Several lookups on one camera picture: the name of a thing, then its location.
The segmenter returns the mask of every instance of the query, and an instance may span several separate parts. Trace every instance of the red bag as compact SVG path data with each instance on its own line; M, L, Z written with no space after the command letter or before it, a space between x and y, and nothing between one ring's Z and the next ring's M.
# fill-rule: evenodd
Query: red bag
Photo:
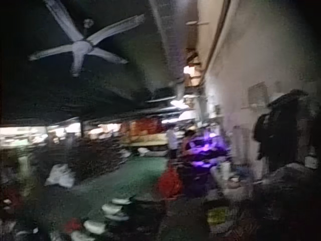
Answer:
M164 198L176 196L182 190L182 182L178 173L169 167L158 180L158 190Z

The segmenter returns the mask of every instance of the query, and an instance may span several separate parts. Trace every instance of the aisle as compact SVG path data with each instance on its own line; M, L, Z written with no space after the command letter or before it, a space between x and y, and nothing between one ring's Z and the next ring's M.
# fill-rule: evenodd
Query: aisle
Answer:
M111 198L153 192L165 165L165 158L134 157L119 170L72 189L45 187L41 198L29 205L28 212L46 226L58 228L71 217L103 220L101 206Z

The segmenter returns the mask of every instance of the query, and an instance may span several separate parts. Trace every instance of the person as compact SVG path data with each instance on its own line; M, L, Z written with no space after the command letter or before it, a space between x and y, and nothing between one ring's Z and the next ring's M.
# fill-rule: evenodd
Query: person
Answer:
M166 132L170 160L177 158L178 141L177 141L177 137L175 135L174 128L175 128L175 124L170 124L169 129Z
M194 149L191 147L192 143L190 143L191 139L193 139L194 135L196 134L193 130L187 130L184 133L184 138L182 140L182 155L188 156L194 154Z

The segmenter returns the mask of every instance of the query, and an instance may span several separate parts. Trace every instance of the hanging clothes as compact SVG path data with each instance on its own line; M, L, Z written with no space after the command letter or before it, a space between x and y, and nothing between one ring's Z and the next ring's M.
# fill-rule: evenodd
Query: hanging clothes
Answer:
M270 113L260 116L254 127L253 138L260 142L258 160L266 157L270 172L291 162L304 161L309 133L305 97L307 94L301 90L279 97L268 105Z

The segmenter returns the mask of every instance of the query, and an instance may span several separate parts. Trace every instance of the dark ceiling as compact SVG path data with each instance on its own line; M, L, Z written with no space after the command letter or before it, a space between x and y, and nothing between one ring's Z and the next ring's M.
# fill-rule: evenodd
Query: dark ceiling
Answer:
M72 54L30 62L28 56L70 40L42 0L1 2L1 119L36 118L54 123L74 116L97 117L143 108L152 96L170 95L162 40L148 0L61 0L77 28L94 20L88 34L134 15L145 22L98 44L129 61L113 64L86 56L79 77L70 74Z

